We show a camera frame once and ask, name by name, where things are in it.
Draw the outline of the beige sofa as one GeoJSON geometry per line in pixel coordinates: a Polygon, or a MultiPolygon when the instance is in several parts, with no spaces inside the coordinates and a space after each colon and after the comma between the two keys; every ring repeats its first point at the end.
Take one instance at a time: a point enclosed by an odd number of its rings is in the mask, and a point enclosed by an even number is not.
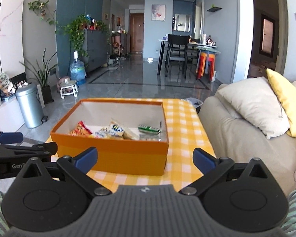
{"type": "Polygon", "coordinates": [[[267,139],[260,129],[242,118],[218,91],[204,101],[199,117],[217,157],[230,157],[236,162],[248,162],[253,157],[259,157],[285,194],[296,189],[296,137],[285,133],[267,139]]]}

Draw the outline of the white cushion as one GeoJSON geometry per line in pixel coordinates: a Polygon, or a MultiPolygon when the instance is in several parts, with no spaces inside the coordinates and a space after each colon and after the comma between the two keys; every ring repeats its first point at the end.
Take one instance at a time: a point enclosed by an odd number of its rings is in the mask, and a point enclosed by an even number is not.
{"type": "Polygon", "coordinates": [[[288,117],[265,77],[249,78],[218,90],[231,107],[267,139],[278,137],[289,130],[288,117]]]}

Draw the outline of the orange cardboard box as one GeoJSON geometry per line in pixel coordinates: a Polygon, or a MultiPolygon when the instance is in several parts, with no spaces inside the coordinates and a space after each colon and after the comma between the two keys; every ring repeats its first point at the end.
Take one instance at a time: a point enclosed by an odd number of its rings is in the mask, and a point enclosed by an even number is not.
{"type": "Polygon", "coordinates": [[[165,107],[160,101],[82,99],[54,126],[50,136],[58,145],[60,157],[75,157],[95,147],[98,160],[93,169],[96,171],[144,176],[162,176],[165,171],[169,139],[165,107]],[[111,120],[129,128],[140,139],[95,139],[69,135],[79,121],[94,133],[107,128],[111,120]],[[139,125],[159,128],[161,133],[142,133],[138,130],[139,125]]]}

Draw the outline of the blue water jug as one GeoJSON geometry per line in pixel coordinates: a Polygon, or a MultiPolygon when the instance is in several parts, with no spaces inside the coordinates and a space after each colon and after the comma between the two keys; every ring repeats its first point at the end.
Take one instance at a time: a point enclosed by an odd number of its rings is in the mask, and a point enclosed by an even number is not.
{"type": "Polygon", "coordinates": [[[74,51],[74,61],[69,66],[70,68],[70,78],[71,80],[75,80],[78,86],[85,84],[86,79],[86,72],[85,72],[85,65],[79,59],[78,51],[74,51]]]}

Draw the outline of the yellow checkered tablecloth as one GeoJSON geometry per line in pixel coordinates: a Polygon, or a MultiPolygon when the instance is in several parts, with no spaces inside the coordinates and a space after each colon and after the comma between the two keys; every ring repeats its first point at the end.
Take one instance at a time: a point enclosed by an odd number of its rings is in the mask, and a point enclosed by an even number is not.
{"type": "Polygon", "coordinates": [[[165,171],[162,176],[144,176],[96,171],[92,168],[89,176],[93,180],[114,192],[120,185],[173,185],[175,190],[180,190],[201,177],[192,161],[193,151],[195,148],[202,148],[213,154],[213,148],[199,115],[189,102],[180,99],[119,100],[155,100],[164,105],[169,139],[165,171]]]}

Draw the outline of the potted green plant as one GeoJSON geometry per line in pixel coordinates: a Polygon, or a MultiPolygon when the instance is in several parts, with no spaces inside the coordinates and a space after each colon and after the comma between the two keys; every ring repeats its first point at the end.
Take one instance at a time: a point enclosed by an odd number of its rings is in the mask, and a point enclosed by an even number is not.
{"type": "Polygon", "coordinates": [[[24,59],[24,62],[19,62],[21,65],[24,66],[26,70],[30,71],[34,75],[34,78],[30,79],[36,80],[40,85],[43,101],[45,104],[49,104],[54,101],[52,97],[51,87],[49,84],[49,75],[58,66],[58,63],[50,66],[51,60],[56,55],[57,51],[50,58],[47,59],[45,48],[43,51],[41,61],[39,62],[38,60],[36,60],[35,65],[32,62],[30,62],[30,60],[28,60],[27,58],[24,59]]]}

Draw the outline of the orange red stacked stools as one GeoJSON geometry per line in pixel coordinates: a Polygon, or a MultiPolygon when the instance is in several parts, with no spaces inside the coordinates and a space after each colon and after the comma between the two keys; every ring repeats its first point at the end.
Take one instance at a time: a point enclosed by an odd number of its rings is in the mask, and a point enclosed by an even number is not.
{"type": "Polygon", "coordinates": [[[215,80],[215,54],[209,51],[200,51],[196,67],[196,78],[200,79],[207,73],[208,81],[215,80]]]}

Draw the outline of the white potato chip bag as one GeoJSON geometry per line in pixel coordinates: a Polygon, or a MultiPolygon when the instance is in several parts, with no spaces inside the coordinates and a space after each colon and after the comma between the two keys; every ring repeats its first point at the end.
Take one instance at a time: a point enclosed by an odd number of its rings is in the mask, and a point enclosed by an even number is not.
{"type": "Polygon", "coordinates": [[[109,126],[106,128],[106,135],[108,139],[124,139],[124,133],[124,128],[113,120],[111,120],[109,126]]]}

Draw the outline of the orange fries snack bag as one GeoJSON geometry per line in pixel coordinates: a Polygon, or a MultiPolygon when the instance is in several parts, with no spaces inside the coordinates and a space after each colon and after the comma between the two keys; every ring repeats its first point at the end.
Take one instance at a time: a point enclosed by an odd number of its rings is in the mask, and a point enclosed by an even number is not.
{"type": "Polygon", "coordinates": [[[76,127],[69,132],[71,136],[90,136],[92,132],[85,126],[83,121],[79,121],[76,127]]]}

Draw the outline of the green wrapped sausage stick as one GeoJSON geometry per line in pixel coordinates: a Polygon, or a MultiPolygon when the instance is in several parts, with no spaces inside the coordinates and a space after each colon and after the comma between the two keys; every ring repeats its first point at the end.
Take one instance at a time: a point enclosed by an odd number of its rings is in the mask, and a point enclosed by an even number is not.
{"type": "Polygon", "coordinates": [[[153,135],[158,135],[161,133],[161,130],[159,128],[147,126],[147,125],[139,125],[138,130],[142,133],[153,134],[153,135]]]}

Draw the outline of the white spicy strip packet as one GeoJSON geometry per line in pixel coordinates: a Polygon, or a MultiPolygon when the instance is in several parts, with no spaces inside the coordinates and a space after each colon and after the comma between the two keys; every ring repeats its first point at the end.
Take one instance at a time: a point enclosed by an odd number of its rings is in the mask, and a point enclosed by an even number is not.
{"type": "Polygon", "coordinates": [[[95,138],[95,139],[108,139],[107,128],[103,127],[100,130],[92,133],[89,137],[95,138]]]}

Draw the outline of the trailing green pothos plant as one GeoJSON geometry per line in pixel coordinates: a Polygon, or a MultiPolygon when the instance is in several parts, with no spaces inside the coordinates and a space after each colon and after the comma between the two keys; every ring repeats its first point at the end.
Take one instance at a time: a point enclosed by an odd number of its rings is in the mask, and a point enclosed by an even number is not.
{"type": "Polygon", "coordinates": [[[68,36],[69,42],[75,51],[78,51],[78,55],[82,57],[88,57],[89,53],[83,48],[85,41],[85,30],[106,32],[107,25],[102,20],[95,20],[89,18],[87,15],[81,14],[77,16],[67,25],[58,26],[58,22],[55,19],[56,11],[51,12],[49,10],[49,1],[36,0],[28,3],[29,10],[36,16],[40,17],[41,21],[47,22],[49,25],[55,25],[57,33],[60,30],[64,36],[68,36]]]}

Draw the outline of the brown wooden door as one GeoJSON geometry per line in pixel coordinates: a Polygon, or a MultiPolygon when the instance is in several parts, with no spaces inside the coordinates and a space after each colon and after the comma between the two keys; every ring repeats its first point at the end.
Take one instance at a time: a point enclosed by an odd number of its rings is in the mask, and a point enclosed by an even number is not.
{"type": "Polygon", "coordinates": [[[133,54],[142,54],[144,45],[144,14],[130,14],[130,51],[133,54]]]}

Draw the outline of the green chip snack bag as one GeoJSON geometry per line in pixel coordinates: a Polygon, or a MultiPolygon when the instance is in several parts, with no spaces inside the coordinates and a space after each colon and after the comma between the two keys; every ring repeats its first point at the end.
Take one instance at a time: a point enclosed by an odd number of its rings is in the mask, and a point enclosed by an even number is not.
{"type": "Polygon", "coordinates": [[[127,140],[139,140],[139,136],[129,128],[124,128],[123,138],[127,140]]]}

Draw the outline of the black dining chair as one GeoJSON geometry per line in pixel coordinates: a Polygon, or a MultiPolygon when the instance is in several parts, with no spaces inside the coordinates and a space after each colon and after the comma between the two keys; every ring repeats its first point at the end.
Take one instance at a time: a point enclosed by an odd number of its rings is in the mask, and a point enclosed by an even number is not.
{"type": "Polygon", "coordinates": [[[189,36],[182,35],[168,35],[168,51],[166,55],[166,64],[165,64],[165,76],[168,76],[170,62],[182,62],[183,69],[182,74],[186,78],[186,71],[188,66],[188,44],[189,36]]]}

